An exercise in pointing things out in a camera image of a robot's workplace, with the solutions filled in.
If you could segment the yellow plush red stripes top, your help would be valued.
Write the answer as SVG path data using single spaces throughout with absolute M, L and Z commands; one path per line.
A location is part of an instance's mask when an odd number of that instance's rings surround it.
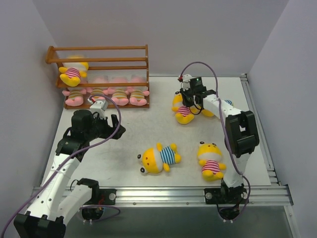
M 175 118 L 179 124 L 186 125 L 194 119 L 190 108 L 183 105 L 183 98 L 179 91 L 176 91 L 174 94 L 171 109 L 175 112 Z

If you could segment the pink plush face-down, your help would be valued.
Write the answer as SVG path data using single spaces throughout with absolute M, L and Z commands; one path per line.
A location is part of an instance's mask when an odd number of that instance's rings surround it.
M 104 84 L 108 83 L 107 77 L 96 77 L 91 81 L 92 84 Z M 108 87 L 101 87 L 101 86 L 89 86 L 86 90 L 90 95 L 93 95 L 92 99 L 93 101 L 96 101 L 97 99 L 105 99 L 105 96 L 108 95 Z

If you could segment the pink plush orange stripes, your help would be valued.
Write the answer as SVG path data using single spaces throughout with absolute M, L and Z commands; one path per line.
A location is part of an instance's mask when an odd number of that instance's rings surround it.
M 65 104 L 68 106 L 76 107 L 84 103 L 84 95 L 87 90 L 82 87 L 70 87 L 62 91 L 62 94 L 67 97 Z
M 124 77 L 115 77 L 112 78 L 111 83 L 127 83 L 128 80 Z M 111 99 L 119 106 L 125 106 L 129 103 L 129 99 L 127 97 L 128 91 L 127 86 L 119 86 L 119 87 L 109 87 L 107 89 L 108 95 L 111 95 Z

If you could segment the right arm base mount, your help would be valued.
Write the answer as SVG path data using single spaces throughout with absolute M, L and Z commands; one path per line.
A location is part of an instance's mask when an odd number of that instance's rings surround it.
M 247 194 L 247 190 L 243 187 L 220 187 L 220 188 L 205 188 L 205 203 L 206 204 L 237 204 L 245 201 L 243 194 Z

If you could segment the pink plush blue stripes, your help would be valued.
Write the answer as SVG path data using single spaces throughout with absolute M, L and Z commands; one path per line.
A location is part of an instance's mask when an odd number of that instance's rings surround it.
M 146 80 L 142 77 L 132 75 L 131 83 L 144 83 Z M 147 104 L 146 96 L 149 96 L 150 92 L 147 86 L 129 86 L 127 91 L 130 94 L 129 102 L 134 106 L 144 106 Z

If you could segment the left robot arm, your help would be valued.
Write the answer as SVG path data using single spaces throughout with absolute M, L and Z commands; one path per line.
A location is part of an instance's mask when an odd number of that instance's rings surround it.
M 27 210 L 18 212 L 14 227 L 22 238 L 62 238 L 66 226 L 81 209 L 102 207 L 99 183 L 89 178 L 80 179 L 66 198 L 63 194 L 85 153 L 95 139 L 102 143 L 119 139 L 126 129 L 121 125 L 122 115 L 111 115 L 112 125 L 104 112 L 77 110 L 69 127 L 57 144 L 51 170 L 42 187 L 25 203 Z

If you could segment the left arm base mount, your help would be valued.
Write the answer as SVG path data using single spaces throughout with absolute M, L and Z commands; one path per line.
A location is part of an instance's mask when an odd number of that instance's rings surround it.
M 116 201 L 116 189 L 105 188 L 100 189 L 98 194 L 99 205 L 114 205 Z

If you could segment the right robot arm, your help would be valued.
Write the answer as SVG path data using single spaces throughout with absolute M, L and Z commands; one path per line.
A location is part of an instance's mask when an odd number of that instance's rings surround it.
M 206 109 L 220 119 L 231 162 L 226 166 L 217 197 L 224 203 L 243 199 L 244 193 L 251 191 L 244 188 L 245 181 L 250 186 L 245 176 L 247 162 L 260 142 L 254 113 L 237 109 L 222 100 L 218 85 L 215 90 L 208 90 L 201 77 L 180 75 L 178 81 L 185 106 L 196 106 L 200 111 Z

